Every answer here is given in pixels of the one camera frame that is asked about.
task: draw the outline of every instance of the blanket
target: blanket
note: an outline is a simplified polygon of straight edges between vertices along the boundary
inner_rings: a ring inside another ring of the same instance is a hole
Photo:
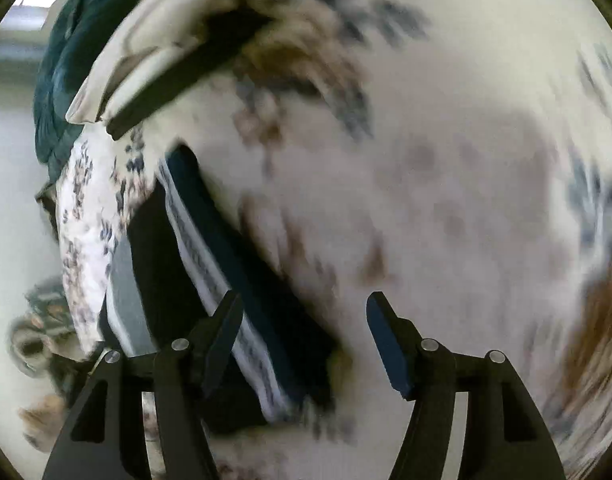
[[[68,120],[86,125],[60,181],[60,238],[80,333],[96,336],[113,240],[182,139],[225,218],[353,360],[333,372],[343,424],[211,441],[231,471],[386,474],[408,408],[365,323],[383,290],[452,351],[502,349],[569,477],[585,476],[612,440],[612,329],[588,335],[612,312],[612,294],[588,295],[612,283],[612,31],[599,11],[246,2],[274,22],[117,143],[106,124],[241,0],[142,0],[73,100]]]

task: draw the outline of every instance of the white cloth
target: white cloth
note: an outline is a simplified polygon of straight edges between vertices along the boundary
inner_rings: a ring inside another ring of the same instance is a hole
[[[158,52],[197,41],[202,17],[235,1],[142,0],[68,119],[112,118],[167,66],[148,56],[169,59]],[[291,480],[387,475],[411,407],[396,401],[365,320],[366,298],[383,290],[452,351],[502,349],[568,474],[583,476],[612,440],[612,382],[582,406],[562,401],[583,293],[612,257],[612,32],[599,11],[590,0],[292,0],[265,10],[285,20],[128,136],[143,140],[145,194],[156,160],[186,142],[224,213],[337,331],[353,359],[339,412],[356,417],[356,431],[352,446],[295,429],[212,448],[250,467],[281,454]],[[108,164],[126,157],[126,142],[86,126],[61,209],[75,202],[85,143]],[[94,170],[92,196],[112,202],[134,173],[115,171]],[[79,219],[62,222],[63,250],[95,225],[99,207],[86,200]],[[93,318],[101,275],[96,283],[83,308]]]

